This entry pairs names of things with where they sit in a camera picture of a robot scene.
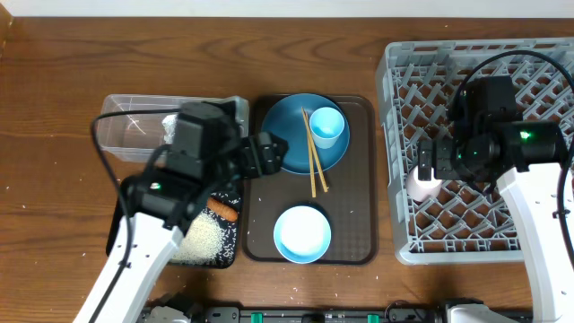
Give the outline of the pink cup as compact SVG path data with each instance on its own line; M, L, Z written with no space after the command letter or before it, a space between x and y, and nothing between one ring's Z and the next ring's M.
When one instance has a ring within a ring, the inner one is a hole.
M415 166L408 174L405 189L412 200L424 202L439 195L442 183L441 179L435 179L434 177L431 180L419 180L419 167Z

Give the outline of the orange carrot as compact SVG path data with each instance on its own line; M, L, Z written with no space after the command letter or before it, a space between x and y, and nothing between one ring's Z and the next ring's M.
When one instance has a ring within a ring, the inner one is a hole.
M228 222L235 223L239 218L238 212L235 211L232 207L227 206L212 197L208 198L206 206L208 209L215 212L217 215Z

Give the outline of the light blue cup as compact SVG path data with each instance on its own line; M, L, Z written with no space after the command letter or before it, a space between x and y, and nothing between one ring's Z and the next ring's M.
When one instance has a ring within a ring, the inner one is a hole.
M315 145L320 149L329 149L344 131L344 116L338 109L320 108L311 114L309 127Z

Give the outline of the light blue bowl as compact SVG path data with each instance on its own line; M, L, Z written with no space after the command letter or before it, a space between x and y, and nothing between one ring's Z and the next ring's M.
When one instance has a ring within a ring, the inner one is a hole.
M295 264L309 264L326 254L332 230L317 208L297 205L279 216L273 236L276 249L285 259Z

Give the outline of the white napkin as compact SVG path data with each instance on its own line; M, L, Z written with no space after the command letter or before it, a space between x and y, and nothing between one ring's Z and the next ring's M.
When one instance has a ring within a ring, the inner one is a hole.
M173 142L177 119L178 116L176 114L171 114L166 116L161 122L164 128L163 140L165 144L171 144Z

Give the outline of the white rice pile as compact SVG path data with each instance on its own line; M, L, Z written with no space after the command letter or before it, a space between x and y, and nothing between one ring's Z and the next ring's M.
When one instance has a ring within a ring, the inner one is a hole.
M238 212L242 198L236 192L215 192L212 198ZM239 218L228 222L207 207L192 222L187 235L170 263L210 268L229 267L236 256Z

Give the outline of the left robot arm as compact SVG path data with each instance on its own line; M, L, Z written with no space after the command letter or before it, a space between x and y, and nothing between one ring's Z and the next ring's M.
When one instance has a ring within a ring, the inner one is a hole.
M210 195L283 165L287 142L269 132L242 136L230 103L192 101L172 112L172 142L153 151L142 173L112 182L121 215L78 322L135 322Z

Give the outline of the grey dishwasher rack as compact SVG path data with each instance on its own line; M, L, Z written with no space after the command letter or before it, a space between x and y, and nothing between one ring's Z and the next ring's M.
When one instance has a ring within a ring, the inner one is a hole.
M405 265L520 262L517 232L497 192L488 196L461 181L445 181L438 196L415 202L405 182L424 139L450 138L447 109L470 76L508 75L526 120L549 119L573 139L573 92L550 64L535 57L504 57L481 71L485 59L532 50L573 68L571 38L468 39L389 44L376 72L380 125L387 149L387 196L396 258Z

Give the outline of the black waste tray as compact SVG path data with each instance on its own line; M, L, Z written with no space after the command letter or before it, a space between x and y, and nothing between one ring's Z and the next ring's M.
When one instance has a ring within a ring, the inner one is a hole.
M118 193L102 272L158 275L170 263L225 268L236 253L235 206L209 205L212 188L167 174L134 175Z

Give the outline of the dark blue plate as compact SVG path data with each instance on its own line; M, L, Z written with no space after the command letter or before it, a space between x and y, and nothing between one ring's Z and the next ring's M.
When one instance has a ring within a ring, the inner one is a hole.
M289 150L283 159L283 169L294 174L309 174L309 157L306 129L301 115L301 107L310 118L320 108L338 109L344 116L345 128L334 146L329 149L317 148L323 170L335 166L345 155L350 143L350 126L343 111L334 101L311 93L289 95L273 105L263 119L261 130L270 132L286 140Z

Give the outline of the left wooden chopstick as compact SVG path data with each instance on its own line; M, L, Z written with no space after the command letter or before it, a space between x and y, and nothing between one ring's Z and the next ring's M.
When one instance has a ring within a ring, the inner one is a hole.
M310 186L311 186L311 197L317 197L317 188L315 180L315 168L314 168L314 157L313 150L311 147L311 134L309 130L309 120L307 113L303 107L301 107L301 115L303 117L304 126L306 129L307 147L308 147L308 157L309 157L309 176L310 176Z

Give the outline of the wooden chopstick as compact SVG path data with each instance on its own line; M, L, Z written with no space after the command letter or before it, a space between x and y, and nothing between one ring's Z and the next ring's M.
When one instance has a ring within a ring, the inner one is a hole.
M312 138L312 139L311 139L311 143L312 143L312 144L311 144L311 147L312 147L312 150L313 150L315 173L316 173L316 172L318 173L318 176L319 176L320 183L321 183L321 186L322 186L322 188L323 188L323 191L324 191L325 193L327 193L327 192L328 192L328 186L327 186L327 184L326 184L326 179L325 179L325 176L324 176L323 168L322 168L322 166L321 166L321 163L320 163L320 160L319 160L319 157L318 157L317 148L316 148L314 139L313 139L313 137L312 137L312 134L311 134L311 138Z
M313 150L311 147L311 134L309 130L309 120L307 113L303 107L301 107L301 115L303 117L304 126L306 129L307 147L308 147L308 157L309 157L309 176L310 176L310 186L311 186L311 197L317 197L317 188L315 180L315 168L314 168L314 157Z

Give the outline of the right wooden chopstick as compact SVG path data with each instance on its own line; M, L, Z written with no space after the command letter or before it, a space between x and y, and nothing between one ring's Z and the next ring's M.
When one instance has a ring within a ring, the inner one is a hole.
M326 179L325 179L325 176L324 176L323 168L322 168L322 166L321 166L321 163L320 163L320 160L319 160L319 157L318 157L317 148L316 148L314 139L313 139L313 137L312 137L312 134L311 134L311 138L312 138L312 139L311 139L311 143L312 143L312 144L311 144L311 147L312 147L312 150L313 150L315 173L316 173L316 172L318 173L318 176L319 176L320 183L321 183L321 186L322 186L322 188L323 188L323 191L324 191L325 193L327 193L327 192L328 192L328 186L327 186L327 184L326 184Z

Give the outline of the brown serving tray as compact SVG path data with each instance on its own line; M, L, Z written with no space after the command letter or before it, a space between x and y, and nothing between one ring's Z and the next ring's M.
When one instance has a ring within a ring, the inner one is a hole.
M287 94L261 96L250 112L250 128L262 132L266 113ZM273 242L273 228L280 214L292 206L309 205L330 223L332 239L321 264L362 265L378 248L376 136L374 109L361 96L324 96L342 109L350 126L350 143L344 157L323 170L325 193L316 179L317 197L311 197L310 176L281 170L253 179L245 186L242 249L256 261L282 262Z

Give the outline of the clear plastic bin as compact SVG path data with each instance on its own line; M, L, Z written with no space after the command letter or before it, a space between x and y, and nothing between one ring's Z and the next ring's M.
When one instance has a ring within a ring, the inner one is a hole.
M171 109L203 97L110 94L103 102L102 113L161 109L161 114L106 118L98 124L97 137L102 149L123 162L147 162L153 150L165 144L162 120Z

